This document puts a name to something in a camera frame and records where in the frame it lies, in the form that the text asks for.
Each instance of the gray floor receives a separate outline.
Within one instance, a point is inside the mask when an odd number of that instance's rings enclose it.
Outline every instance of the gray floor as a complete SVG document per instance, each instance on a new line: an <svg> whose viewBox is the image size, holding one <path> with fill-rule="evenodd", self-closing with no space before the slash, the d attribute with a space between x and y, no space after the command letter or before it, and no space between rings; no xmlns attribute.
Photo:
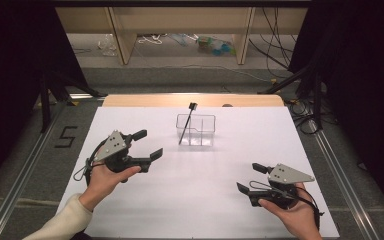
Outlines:
<svg viewBox="0 0 384 240"><path fill-rule="evenodd" d="M229 41L230 36L217 35ZM250 93L264 91L271 86L271 79L281 81L272 73L288 76L281 66L269 61L249 45L244 65L237 65L230 54L213 56L200 51L197 44L185 38L182 46L169 36L160 37L162 44L137 43L128 65L121 66L117 57L103 56L98 42L103 35L69 35L77 58L89 85L104 93ZM268 45L261 37L252 36L252 41L262 50ZM282 36L285 48L293 49L291 36ZM270 54L284 62L280 51L271 48ZM285 100L294 98L297 83L293 83L278 94ZM81 91L68 88L71 93ZM55 125L46 145L39 155L34 171L21 193L20 199L10 215L0 239L20 239L40 228L51 218L58 207L70 178L82 143L86 138L96 108L102 100L79 100L76 106L58 103L53 106ZM61 139L64 128L66 135L74 137L71 147L69 139ZM379 239L384 239L384 196L370 174L357 167L359 161L340 124L323 123L323 134L335 153L347 179L355 190L358 200L364 206L374 225ZM12 154L0 169L0 204L7 196L31 149L40 136L40 107L32 109L31 119L26 124ZM364 239L364 234L354 218L352 210L343 196L316 136L303 134L298 130L304 149L316 174L323 195L337 224L341 239Z"/></svg>

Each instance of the wooden edge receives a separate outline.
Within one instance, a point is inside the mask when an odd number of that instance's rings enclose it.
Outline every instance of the wooden edge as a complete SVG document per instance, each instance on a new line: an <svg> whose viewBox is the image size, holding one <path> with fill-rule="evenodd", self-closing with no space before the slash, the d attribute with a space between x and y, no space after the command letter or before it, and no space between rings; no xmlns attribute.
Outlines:
<svg viewBox="0 0 384 240"><path fill-rule="evenodd" d="M109 95L103 107L187 107L195 102L201 107L283 107L278 95L251 94L123 94Z"/></svg>

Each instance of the transparent container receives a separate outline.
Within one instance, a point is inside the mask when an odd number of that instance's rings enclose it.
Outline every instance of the transparent container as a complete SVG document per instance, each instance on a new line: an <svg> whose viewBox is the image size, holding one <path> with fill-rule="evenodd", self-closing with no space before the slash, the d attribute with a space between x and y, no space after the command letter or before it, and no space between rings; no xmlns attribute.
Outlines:
<svg viewBox="0 0 384 240"><path fill-rule="evenodd" d="M188 114L177 115L176 128L179 145L213 146L216 117L214 115L192 114L185 128L188 116Z"/></svg>

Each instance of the sleeve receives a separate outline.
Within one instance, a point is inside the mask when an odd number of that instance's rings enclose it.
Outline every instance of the sleeve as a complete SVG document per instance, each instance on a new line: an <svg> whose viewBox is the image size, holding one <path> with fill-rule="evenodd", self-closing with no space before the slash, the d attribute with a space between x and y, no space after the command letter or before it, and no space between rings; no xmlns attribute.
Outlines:
<svg viewBox="0 0 384 240"><path fill-rule="evenodd" d="M78 193L71 196L65 207L55 217L24 240L70 239L76 233L84 230L92 220L92 212L79 202L80 195Z"/></svg>

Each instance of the hand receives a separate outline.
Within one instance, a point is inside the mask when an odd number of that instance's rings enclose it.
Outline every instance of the hand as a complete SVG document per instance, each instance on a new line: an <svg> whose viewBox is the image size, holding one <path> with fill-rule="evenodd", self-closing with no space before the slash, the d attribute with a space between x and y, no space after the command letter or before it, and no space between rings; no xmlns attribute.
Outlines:
<svg viewBox="0 0 384 240"><path fill-rule="evenodd" d="M115 173L109 170L105 164L94 163L94 165L96 166L92 169L89 186L79 197L80 203L91 212L105 197L114 191L118 183L140 171L140 167L135 166Z"/></svg>
<svg viewBox="0 0 384 240"><path fill-rule="evenodd" d="M295 186L305 189L304 184L302 183L296 183ZM311 197L299 188L297 189L298 196L311 202ZM286 229L288 229L288 231L295 237L311 240L322 239L314 221L313 208L310 205L298 201L293 208L285 210L264 199L260 199L258 203L269 212L279 217Z"/></svg>

